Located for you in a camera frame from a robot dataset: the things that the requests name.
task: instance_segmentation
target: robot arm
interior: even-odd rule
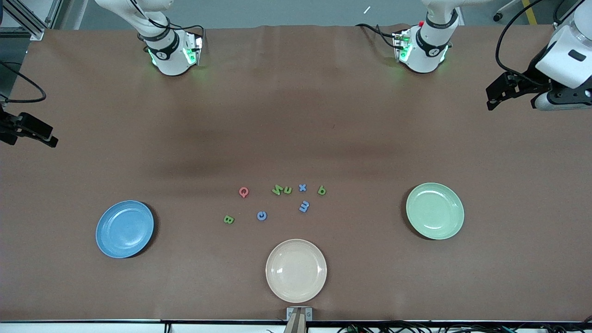
[[[505,72],[487,87],[487,107],[525,94],[537,94],[533,108],[542,111],[592,107],[592,0],[559,25],[549,43],[521,75]]]
[[[435,70],[448,50],[450,37],[459,24],[456,7],[490,0],[422,0],[427,7],[424,24],[415,25],[394,37],[398,61],[418,73]]]
[[[162,13],[174,0],[95,0],[131,24],[148,45],[152,63],[165,75],[183,74],[198,64],[202,36],[172,28]]]

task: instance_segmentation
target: cable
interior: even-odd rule
[[[555,22],[557,24],[563,23],[563,21],[560,21],[559,18],[557,17],[557,12],[559,11],[559,7],[561,7],[561,5],[563,5],[564,2],[565,2],[565,0],[561,0],[557,4],[557,7],[555,7],[555,10],[553,11],[553,22]]]
[[[192,28],[200,28],[201,29],[201,37],[204,37],[205,38],[205,28],[202,27],[199,24],[192,25],[192,26],[189,26],[189,27],[181,27],[178,24],[174,24],[174,23],[169,22],[169,26],[167,27],[166,25],[162,25],[162,24],[160,24],[158,22],[155,22],[154,20],[152,20],[151,18],[149,18],[148,16],[146,16],[144,14],[144,11],[140,7],[138,7],[136,0],[130,0],[130,3],[134,7],[136,7],[136,10],[138,10],[138,12],[140,12],[142,14],[142,16],[144,16],[148,20],[148,22],[152,23],[152,25],[155,26],[155,27],[157,27],[157,28],[161,28],[161,29],[167,29],[168,28],[168,29],[171,29],[171,30],[186,30],[186,29],[192,29]]]
[[[584,329],[586,329],[586,325],[589,325],[592,321],[592,316],[586,318],[584,321],[580,323],[566,323],[566,324],[559,324],[559,325],[550,325],[547,323],[536,323],[536,322],[522,322],[518,326],[502,326],[501,324],[486,324],[487,326],[483,325],[467,325],[467,324],[454,324],[451,326],[440,326],[438,328],[437,333],[507,333],[507,332],[517,332],[519,329],[522,328],[537,328],[537,329],[544,329],[546,333],[570,333],[570,332],[579,332],[585,333]],[[410,333],[426,333],[432,332],[432,329],[425,325],[425,323],[421,322],[408,322],[408,321],[383,321],[383,322],[374,322],[372,324],[359,324],[357,322],[348,323],[347,326],[338,330],[337,333],[342,333],[344,330],[346,332],[356,332],[356,333],[372,333],[374,332],[370,327],[378,329],[380,333],[401,333],[405,332],[405,330],[409,331]]]
[[[385,37],[392,37],[392,34],[385,34],[385,33],[381,32],[381,31],[377,30],[375,27],[373,27],[373,26],[371,26],[371,25],[367,25],[367,24],[365,24],[365,23],[356,24],[355,26],[356,26],[356,27],[363,27],[363,28],[368,28],[368,29],[372,30],[374,33],[377,33],[377,34],[382,34],[382,35],[383,35],[383,36],[385,36]],[[398,31],[395,31],[395,32],[393,32],[393,33],[394,33],[394,34],[396,34],[396,33],[400,33],[400,32],[401,32],[401,31],[403,31],[403,30],[398,30]]]
[[[519,73],[518,71],[509,68],[508,66],[504,65],[501,60],[500,60],[500,47],[501,47],[501,41],[504,39],[504,36],[506,35],[506,32],[508,31],[508,29],[510,28],[510,26],[520,17],[520,15],[524,14],[524,12],[526,12],[527,10],[531,9],[531,7],[533,7],[534,5],[538,4],[539,2],[541,2],[543,0],[534,0],[533,2],[531,2],[528,6],[522,8],[518,14],[516,14],[511,20],[510,22],[508,22],[508,24],[506,24],[506,26],[504,27],[504,30],[501,31],[500,34],[500,38],[497,40],[497,45],[496,45],[496,62],[498,64],[499,67],[501,67],[502,69],[504,69],[507,72],[510,72],[524,80],[529,81],[530,83],[536,85],[536,86],[542,86],[543,84],[538,83],[532,79],[530,79],[528,76]]]
[[[37,85],[37,83],[33,82],[30,78],[26,77],[25,75],[21,74],[21,72],[17,72],[14,69],[10,68],[10,66],[6,65],[7,63],[3,62],[0,60],[0,65],[6,67],[7,70],[15,73],[16,75],[22,77],[23,79],[25,79],[25,81],[29,82],[32,86],[34,86],[35,88],[37,88],[39,90],[39,92],[41,93],[41,97],[40,98],[36,98],[34,100],[11,100],[8,97],[0,94],[0,96],[4,97],[4,102],[5,103],[36,103],[36,102],[40,102],[43,101],[47,98],[47,95],[45,93],[45,91],[39,86]]]
[[[389,45],[390,47],[392,47],[393,49],[397,49],[397,50],[403,50],[402,46],[398,46],[398,45],[393,45],[391,43],[388,42],[388,40],[386,39],[386,37],[391,37],[392,38],[392,34],[396,34],[396,33],[400,33],[402,30],[398,30],[393,32],[392,34],[385,34],[380,30],[380,27],[378,26],[378,24],[376,25],[376,28],[371,27],[370,25],[367,25],[365,23],[360,23],[360,24],[356,24],[356,27],[362,27],[362,28],[368,28],[370,30],[372,30],[374,33],[377,33],[380,35],[380,37],[382,37],[382,40]]]

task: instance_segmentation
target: metal frame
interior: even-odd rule
[[[306,322],[307,322],[307,315],[306,312],[310,311],[310,318],[313,317],[313,308],[309,308],[306,306],[291,306],[287,309],[289,313],[289,320],[286,324],[286,328],[284,329],[284,333],[305,333],[306,332]]]
[[[47,17],[44,21],[48,28],[55,27],[57,13],[59,13],[62,10],[63,3],[64,0],[53,0],[52,7],[49,9],[49,13],[47,13]]]
[[[20,0],[4,0],[3,7],[8,15],[31,34],[31,40],[43,39],[44,31],[48,26]]]
[[[292,313],[296,311],[298,308],[301,308],[303,310],[303,314],[306,317],[306,321],[313,321],[313,308],[311,308],[310,306],[290,306],[289,308],[286,308],[287,321],[290,320]]]

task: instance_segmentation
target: table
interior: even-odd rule
[[[134,31],[48,31],[22,68],[48,98],[8,111],[60,142],[0,149],[0,317],[283,318],[265,261],[303,238],[329,271],[306,303],[316,319],[582,320],[592,114],[532,110],[528,97],[488,112],[500,30],[459,27],[426,75],[357,27],[212,30],[202,67],[179,77],[150,64]],[[551,31],[512,28],[502,58],[524,69]],[[34,94],[18,82],[13,97]],[[405,218],[407,193],[429,181],[465,206],[445,241]],[[304,182],[306,194],[271,193]],[[114,260],[96,223],[128,199],[152,208],[157,233]]]

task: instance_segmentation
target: cream plate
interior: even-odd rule
[[[318,247],[303,239],[290,239],[275,247],[267,258],[265,276],[282,300],[302,303],[316,296],[327,279],[327,263]]]

